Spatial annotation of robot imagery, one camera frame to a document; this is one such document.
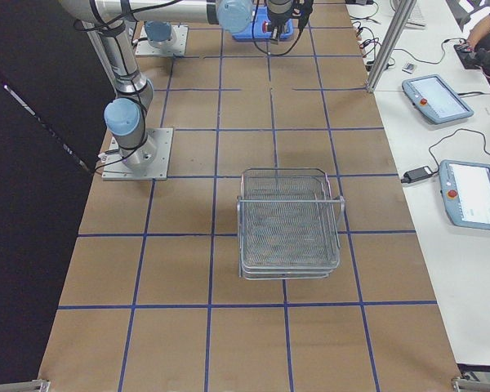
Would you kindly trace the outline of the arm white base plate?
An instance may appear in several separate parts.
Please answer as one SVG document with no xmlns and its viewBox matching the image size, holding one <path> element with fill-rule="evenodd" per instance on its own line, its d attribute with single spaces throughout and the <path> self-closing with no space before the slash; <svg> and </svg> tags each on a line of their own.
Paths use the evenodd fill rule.
<svg viewBox="0 0 490 392">
<path fill-rule="evenodd" d="M 185 55 L 189 28 L 187 25 L 174 24 L 171 26 L 171 35 L 167 40 L 153 41 L 143 28 L 136 43 L 137 57 L 183 57 Z"/>
<path fill-rule="evenodd" d="M 166 180 L 172 149 L 172 128 L 147 128 L 147 140 L 136 152 L 119 152 L 118 142 L 112 136 L 108 151 L 101 153 L 103 180 Z"/>
</svg>

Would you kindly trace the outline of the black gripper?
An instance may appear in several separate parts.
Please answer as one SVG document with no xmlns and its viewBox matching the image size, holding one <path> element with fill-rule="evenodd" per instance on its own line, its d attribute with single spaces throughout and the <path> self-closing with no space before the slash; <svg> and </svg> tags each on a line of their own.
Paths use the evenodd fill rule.
<svg viewBox="0 0 490 392">
<path fill-rule="evenodd" d="M 281 27 L 292 18 L 292 0 L 267 0 L 267 16 L 272 26 L 270 42 L 278 44 L 281 36 Z"/>
</svg>

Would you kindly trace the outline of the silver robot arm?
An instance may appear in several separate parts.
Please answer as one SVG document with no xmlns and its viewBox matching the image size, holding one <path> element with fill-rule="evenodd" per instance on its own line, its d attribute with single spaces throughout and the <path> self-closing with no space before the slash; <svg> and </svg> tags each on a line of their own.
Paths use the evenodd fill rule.
<svg viewBox="0 0 490 392">
<path fill-rule="evenodd" d="M 143 23 L 149 41 L 157 44 L 172 38 L 175 22 L 241 33 L 257 14 L 251 1 L 63 1 L 61 6 L 74 18 L 77 31 L 99 42 L 98 54 L 110 68 L 115 91 L 104 119 L 118 146 L 116 163 L 141 178 L 147 177 L 163 144 L 146 125 L 153 85 L 140 71 L 126 23 Z"/>
<path fill-rule="evenodd" d="M 144 29 L 151 47 L 165 47 L 176 42 L 176 34 L 168 22 L 146 21 Z"/>
</svg>

